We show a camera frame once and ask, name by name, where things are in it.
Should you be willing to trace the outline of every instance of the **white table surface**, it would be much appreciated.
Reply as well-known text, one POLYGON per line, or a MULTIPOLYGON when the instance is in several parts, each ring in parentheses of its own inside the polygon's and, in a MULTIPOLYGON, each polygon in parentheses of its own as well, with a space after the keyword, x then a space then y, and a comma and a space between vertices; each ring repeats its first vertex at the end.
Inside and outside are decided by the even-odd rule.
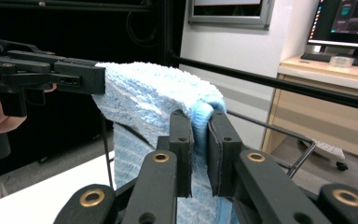
POLYGON ((51 224, 71 196, 90 184, 109 185, 104 155, 0 199, 0 223, 51 224))

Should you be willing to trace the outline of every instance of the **floor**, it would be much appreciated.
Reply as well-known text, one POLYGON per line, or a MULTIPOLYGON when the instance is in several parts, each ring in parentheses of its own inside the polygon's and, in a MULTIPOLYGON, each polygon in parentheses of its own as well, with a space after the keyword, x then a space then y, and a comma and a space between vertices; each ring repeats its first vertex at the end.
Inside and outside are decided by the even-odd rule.
MULTIPOLYGON (((305 148, 295 138, 288 137, 272 155, 294 163, 305 148)), ((339 171, 335 161, 313 153, 295 174, 293 181, 315 194, 319 194, 321 186, 329 183, 341 183, 358 189, 358 156, 347 152, 344 154, 348 170, 339 171)))
MULTIPOLYGON (((112 132, 107 134, 107 143, 111 150, 113 148, 112 132)), ((103 154, 103 138, 99 136, 81 147, 71 148, 62 154, 45 158, 43 162, 35 161, 18 170, 1 175, 0 198, 30 187, 103 154)))

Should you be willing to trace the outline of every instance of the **monitor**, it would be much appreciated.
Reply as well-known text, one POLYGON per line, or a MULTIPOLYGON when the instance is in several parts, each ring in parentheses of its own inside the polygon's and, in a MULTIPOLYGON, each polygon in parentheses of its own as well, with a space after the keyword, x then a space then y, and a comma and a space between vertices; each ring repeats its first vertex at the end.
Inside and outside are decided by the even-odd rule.
POLYGON ((320 0, 308 44, 354 49, 358 56, 358 0, 320 0))
POLYGON ((274 0, 192 0, 188 21, 268 30, 273 4, 274 0))

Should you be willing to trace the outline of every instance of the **blue cloth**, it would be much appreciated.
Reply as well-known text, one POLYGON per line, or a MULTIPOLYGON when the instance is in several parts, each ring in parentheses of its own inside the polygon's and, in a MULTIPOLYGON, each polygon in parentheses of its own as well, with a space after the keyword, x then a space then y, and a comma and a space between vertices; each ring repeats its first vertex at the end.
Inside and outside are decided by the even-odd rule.
POLYGON ((152 63, 98 63, 105 67, 106 91, 93 95, 96 105, 114 124, 115 181, 121 187, 135 178, 158 137, 169 135, 170 114, 181 109, 194 134, 192 198, 178 199, 178 223, 230 223, 232 205, 212 196, 206 165, 207 123, 213 110, 226 112, 219 90, 207 81, 176 68, 152 63), (146 144, 121 127, 131 127, 146 144))

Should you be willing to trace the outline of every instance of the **brass screw insert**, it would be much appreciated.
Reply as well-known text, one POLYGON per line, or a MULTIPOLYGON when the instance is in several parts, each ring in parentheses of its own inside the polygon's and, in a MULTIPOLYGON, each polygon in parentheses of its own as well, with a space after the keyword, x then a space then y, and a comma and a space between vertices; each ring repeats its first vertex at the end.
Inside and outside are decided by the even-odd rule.
POLYGON ((341 203, 358 207, 358 195, 346 189, 334 189, 333 196, 341 203))
POLYGON ((159 153, 153 156, 153 161, 156 162, 166 162, 170 159, 170 156, 168 154, 159 153))
POLYGON ((101 189, 90 189, 80 197, 79 202, 83 207, 92 207, 98 205, 103 199, 104 193, 101 189))
POLYGON ((248 154, 248 159, 250 161, 262 162, 266 158, 263 155, 261 155, 260 153, 252 152, 252 153, 248 154))

